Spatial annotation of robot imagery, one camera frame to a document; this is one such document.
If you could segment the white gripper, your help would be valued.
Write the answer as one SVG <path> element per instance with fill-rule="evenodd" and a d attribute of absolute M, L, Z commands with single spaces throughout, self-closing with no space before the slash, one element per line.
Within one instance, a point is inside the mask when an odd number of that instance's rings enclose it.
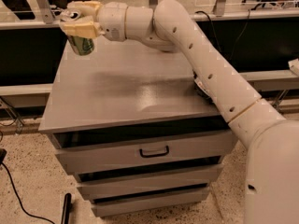
<path fill-rule="evenodd" d="M 76 21 L 61 21 L 60 28 L 66 35 L 90 39 L 103 35 L 110 41 L 119 42 L 126 39 L 125 16 L 128 8 L 126 4 L 110 2 L 103 5 L 98 1 L 73 1 L 67 7 L 78 9 L 87 17 Z M 93 19 L 96 15 L 99 22 Z"/>

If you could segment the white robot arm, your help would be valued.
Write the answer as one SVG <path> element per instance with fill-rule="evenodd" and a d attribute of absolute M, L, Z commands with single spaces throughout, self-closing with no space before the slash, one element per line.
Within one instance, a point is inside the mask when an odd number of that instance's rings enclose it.
<path fill-rule="evenodd" d="M 156 8 L 71 2 L 80 13 L 62 19 L 66 35 L 132 39 L 156 49 L 178 48 L 229 127 L 247 148 L 244 224 L 299 223 L 299 121 L 281 116 L 213 47 L 176 0 Z"/>

